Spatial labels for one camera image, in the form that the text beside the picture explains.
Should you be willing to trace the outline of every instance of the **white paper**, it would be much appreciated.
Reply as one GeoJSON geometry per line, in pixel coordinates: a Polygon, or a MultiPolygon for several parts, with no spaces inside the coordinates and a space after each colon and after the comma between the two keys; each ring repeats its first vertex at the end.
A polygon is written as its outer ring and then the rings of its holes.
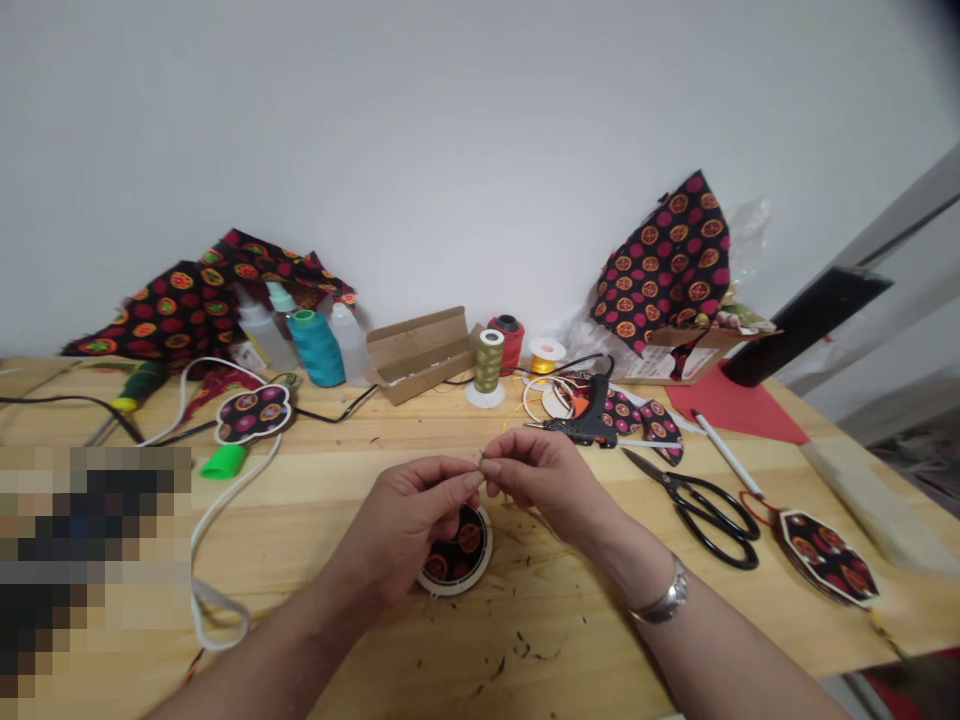
{"type": "MultiPolygon", "coordinates": [[[[643,357],[637,358],[631,368],[624,373],[623,377],[631,379],[645,380],[669,380],[670,373],[673,372],[674,359],[670,353],[672,347],[664,345],[647,345],[643,349],[643,357]]],[[[683,368],[683,379],[689,380],[700,368],[706,364],[710,358],[717,353],[716,348],[694,348],[687,358],[687,364],[683,368]]]]}

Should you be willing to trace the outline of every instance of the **scissors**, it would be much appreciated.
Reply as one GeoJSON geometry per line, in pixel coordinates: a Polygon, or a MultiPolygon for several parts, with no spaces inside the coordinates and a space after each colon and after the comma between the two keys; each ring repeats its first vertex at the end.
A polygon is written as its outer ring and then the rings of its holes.
{"type": "Polygon", "coordinates": [[[626,456],[633,461],[634,465],[643,470],[647,475],[652,477],[654,480],[663,485],[664,488],[666,488],[667,494],[670,495],[670,499],[673,500],[674,505],[677,508],[677,514],[680,515],[680,519],[683,520],[683,524],[687,526],[687,529],[694,534],[697,540],[699,540],[703,546],[707,548],[707,550],[709,550],[727,565],[739,568],[740,570],[753,570],[760,564],[760,559],[757,557],[757,551],[753,549],[753,545],[750,543],[751,540],[756,540],[760,537],[760,527],[757,525],[754,519],[750,517],[750,514],[744,509],[744,507],[730,494],[725,492],[722,488],[717,487],[713,483],[707,482],[706,480],[700,480],[698,478],[692,478],[686,475],[679,475],[673,472],[664,472],[653,463],[637,455],[632,450],[627,450],[626,448],[621,449],[626,456]],[[711,493],[726,500],[727,503],[737,512],[737,515],[739,515],[740,518],[746,523],[747,527],[740,527],[733,522],[733,520],[720,512],[713,503],[711,503],[709,500],[707,500],[707,498],[697,491],[698,487],[703,488],[704,490],[709,490],[711,493]],[[697,505],[682,497],[680,495],[680,490],[688,491],[690,493],[690,497],[696,500],[700,507],[697,507],[697,505]],[[697,523],[693,519],[694,515],[705,522],[710,523],[713,525],[713,527],[717,528],[725,535],[732,537],[737,544],[743,548],[745,557],[742,560],[731,557],[714,545],[710,538],[704,535],[703,531],[697,527],[697,523]]]}

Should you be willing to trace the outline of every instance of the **hand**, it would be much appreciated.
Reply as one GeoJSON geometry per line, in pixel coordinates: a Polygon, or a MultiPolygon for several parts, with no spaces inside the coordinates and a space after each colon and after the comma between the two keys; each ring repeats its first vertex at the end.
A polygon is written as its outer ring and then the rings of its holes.
{"type": "Polygon", "coordinates": [[[434,540],[452,540],[460,507],[480,506],[483,475],[467,460],[429,457],[380,473],[321,578],[377,613],[403,597],[434,540]]]}
{"type": "Polygon", "coordinates": [[[624,516],[563,433],[511,430],[487,445],[480,470],[490,497],[502,488],[519,507],[536,505],[557,535],[580,550],[624,516]]]}

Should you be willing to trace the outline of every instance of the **person's left hand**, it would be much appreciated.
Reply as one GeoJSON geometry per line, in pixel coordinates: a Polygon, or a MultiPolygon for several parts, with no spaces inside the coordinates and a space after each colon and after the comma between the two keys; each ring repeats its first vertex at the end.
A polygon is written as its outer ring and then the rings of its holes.
{"type": "Polygon", "coordinates": [[[437,456],[380,473],[322,573],[379,611],[403,597],[434,540],[452,540],[460,506],[479,507],[483,475],[467,460],[437,456]]]}

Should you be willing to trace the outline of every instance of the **black glue gun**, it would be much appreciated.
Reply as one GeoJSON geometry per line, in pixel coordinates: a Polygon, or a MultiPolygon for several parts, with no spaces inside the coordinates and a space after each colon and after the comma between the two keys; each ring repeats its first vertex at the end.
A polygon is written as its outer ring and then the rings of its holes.
{"type": "Polygon", "coordinates": [[[594,375],[590,378],[590,404],[580,417],[551,418],[544,421],[544,430],[557,430],[573,440],[577,445],[593,445],[602,448],[617,446],[617,429],[603,421],[603,407],[607,402],[607,390],[610,380],[606,375],[594,375]]]}

